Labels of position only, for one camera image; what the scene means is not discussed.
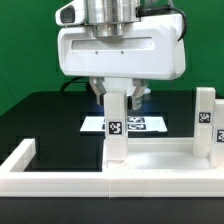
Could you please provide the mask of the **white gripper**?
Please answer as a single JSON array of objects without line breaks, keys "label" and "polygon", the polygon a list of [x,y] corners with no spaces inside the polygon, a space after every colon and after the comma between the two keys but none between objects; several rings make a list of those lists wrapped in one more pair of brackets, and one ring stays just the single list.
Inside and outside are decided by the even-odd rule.
[{"label": "white gripper", "polygon": [[151,80],[172,80],[185,71],[185,49],[181,38],[183,19],[179,14],[144,17],[124,26],[121,37],[95,38],[92,28],[63,28],[58,34],[60,68],[66,75],[91,77],[97,104],[104,105],[104,79],[132,80],[128,108],[139,110]]}]

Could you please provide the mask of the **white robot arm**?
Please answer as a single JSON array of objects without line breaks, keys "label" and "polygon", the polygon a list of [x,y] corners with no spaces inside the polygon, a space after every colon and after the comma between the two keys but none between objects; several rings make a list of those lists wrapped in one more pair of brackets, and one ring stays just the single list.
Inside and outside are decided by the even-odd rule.
[{"label": "white robot arm", "polygon": [[60,68],[90,79],[97,102],[124,91],[141,107],[149,80],[173,80],[185,70],[183,11],[157,0],[73,0],[55,13]]}]

